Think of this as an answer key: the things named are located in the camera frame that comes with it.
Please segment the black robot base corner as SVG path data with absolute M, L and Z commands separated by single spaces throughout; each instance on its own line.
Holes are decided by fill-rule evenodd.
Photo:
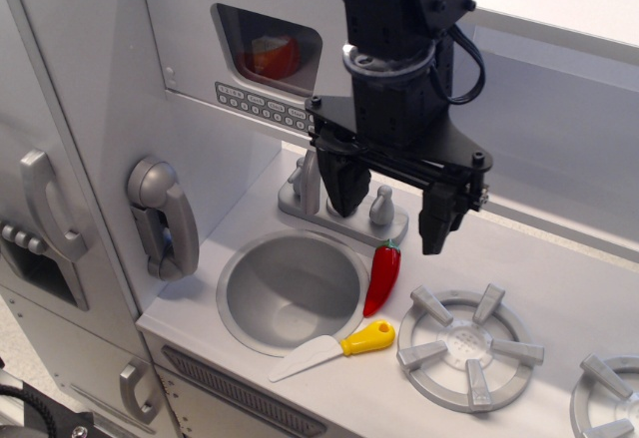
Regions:
M 2 437 L 105 437 L 90 412 L 75 412 L 17 379 L 1 361 Z

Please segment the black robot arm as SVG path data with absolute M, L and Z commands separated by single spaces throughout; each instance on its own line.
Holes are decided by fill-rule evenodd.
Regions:
M 456 49 L 480 62 L 459 28 L 474 0 L 342 0 L 347 41 L 342 61 L 348 98 L 315 96 L 307 110 L 319 173 L 334 210 L 351 215 L 372 173 L 422 192 L 418 230 L 424 254 L 438 254 L 465 214 L 487 199 L 488 151 L 461 133 L 449 110 L 476 99 L 486 79 L 452 93 Z

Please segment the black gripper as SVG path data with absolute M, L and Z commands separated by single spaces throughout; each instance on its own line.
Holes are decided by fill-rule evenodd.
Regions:
M 371 172 L 405 182 L 423 191 L 422 253 L 440 254 L 466 212 L 487 199 L 490 154 L 449 117 L 450 107 L 475 99 L 484 83 L 480 74 L 467 93 L 453 96 L 449 61 L 414 70 L 357 68 L 351 96 L 307 99 L 316 119 L 311 137 L 319 172 L 337 214 L 354 213 L 369 191 Z

